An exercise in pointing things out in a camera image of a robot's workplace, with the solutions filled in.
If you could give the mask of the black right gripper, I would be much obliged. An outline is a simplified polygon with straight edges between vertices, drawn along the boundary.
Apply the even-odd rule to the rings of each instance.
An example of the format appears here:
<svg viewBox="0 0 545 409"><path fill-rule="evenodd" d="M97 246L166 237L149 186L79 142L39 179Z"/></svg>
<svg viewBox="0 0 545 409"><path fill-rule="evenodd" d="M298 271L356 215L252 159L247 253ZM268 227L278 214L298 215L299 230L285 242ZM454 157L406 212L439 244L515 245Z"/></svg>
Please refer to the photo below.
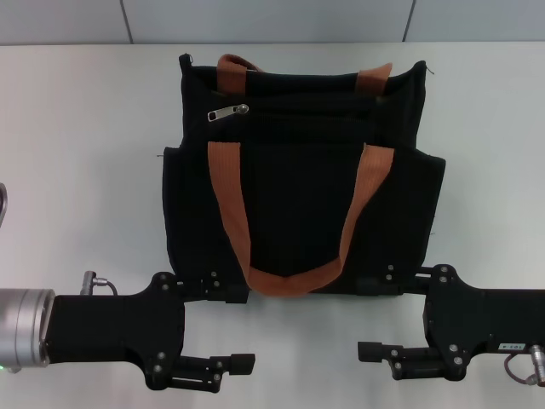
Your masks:
<svg viewBox="0 0 545 409"><path fill-rule="evenodd" d="M358 342L360 362L386 361L394 380L465 378L479 354L528 354L533 380L544 380L544 291L481 289L449 265L397 270L388 265L357 278L363 297L426 295L427 348Z"/></svg>

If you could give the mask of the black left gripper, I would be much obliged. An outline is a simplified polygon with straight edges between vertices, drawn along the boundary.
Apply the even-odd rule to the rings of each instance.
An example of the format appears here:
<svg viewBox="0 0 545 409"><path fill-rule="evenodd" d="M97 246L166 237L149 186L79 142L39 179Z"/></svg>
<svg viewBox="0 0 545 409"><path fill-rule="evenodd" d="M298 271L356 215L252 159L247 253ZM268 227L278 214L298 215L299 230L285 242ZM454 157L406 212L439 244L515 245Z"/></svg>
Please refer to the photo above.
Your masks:
<svg viewBox="0 0 545 409"><path fill-rule="evenodd" d="M57 296L45 337L46 352L51 364L129 362L142 370L151 390L219 391L225 374L251 375L255 355L180 357L182 299L247 303L248 297L249 287L241 279L216 271L177 281L173 274L157 273L145 290L133 295Z"/></svg>

